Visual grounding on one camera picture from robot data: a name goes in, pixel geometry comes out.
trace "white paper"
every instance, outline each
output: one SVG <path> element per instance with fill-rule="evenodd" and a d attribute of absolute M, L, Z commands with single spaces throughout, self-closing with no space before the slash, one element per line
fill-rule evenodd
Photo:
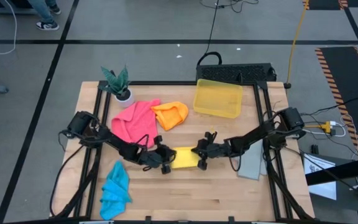
<path fill-rule="evenodd" d="M 328 169 L 335 166 L 335 163 L 333 162 L 329 162 L 324 159 L 311 156 L 309 154 L 305 154 L 305 157 L 312 160 L 314 163 L 318 164 L 324 169 Z M 305 158 L 303 160 L 303 168 L 305 170 L 305 174 L 309 174 L 321 170 L 320 167 L 314 165 L 308 159 Z M 328 182 L 325 184 L 317 184 L 317 185 L 309 186 L 309 192 L 312 194 L 320 195 L 322 197 L 336 200 L 336 182 Z"/>

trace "white pot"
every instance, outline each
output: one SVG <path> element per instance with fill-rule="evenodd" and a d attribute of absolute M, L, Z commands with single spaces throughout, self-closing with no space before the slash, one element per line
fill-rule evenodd
<path fill-rule="evenodd" d="M 127 108 L 128 106 L 130 106 L 130 105 L 135 103 L 134 95 L 132 94 L 130 89 L 128 89 L 128 91 L 129 91 L 130 95 L 129 95 L 129 98 L 126 99 L 126 100 L 118 100 L 117 96 L 115 96 L 118 104 L 123 108 Z"/>

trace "pink towel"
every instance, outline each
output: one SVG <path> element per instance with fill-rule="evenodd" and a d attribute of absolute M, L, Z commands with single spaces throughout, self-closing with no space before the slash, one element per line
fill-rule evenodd
<path fill-rule="evenodd" d="M 145 134 L 149 134 L 147 147 L 152 147 L 158 133 L 155 113 L 150 107 L 159 104 L 159 99 L 135 102 L 111 120 L 112 133 L 126 142 L 137 142 Z M 146 138 L 139 144 L 146 144 Z"/>

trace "person's foot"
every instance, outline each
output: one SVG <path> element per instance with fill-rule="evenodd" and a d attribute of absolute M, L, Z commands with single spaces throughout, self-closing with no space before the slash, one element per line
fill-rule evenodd
<path fill-rule="evenodd" d="M 59 6 L 57 6 L 57 4 L 49 7 L 49 9 L 51 12 L 55 13 L 56 15 L 60 15 L 60 13 L 62 13 Z"/>
<path fill-rule="evenodd" d="M 36 26 L 40 30 L 46 30 L 46 31 L 59 30 L 59 25 L 56 22 L 52 22 L 52 23 L 38 22 Z"/>

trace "orange towel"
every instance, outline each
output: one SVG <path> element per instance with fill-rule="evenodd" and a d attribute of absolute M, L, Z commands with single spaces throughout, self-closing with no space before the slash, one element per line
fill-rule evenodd
<path fill-rule="evenodd" d="M 189 113 L 187 106 L 180 102 L 152 106 L 151 109 L 157 115 L 157 121 L 166 131 L 182 123 Z"/>

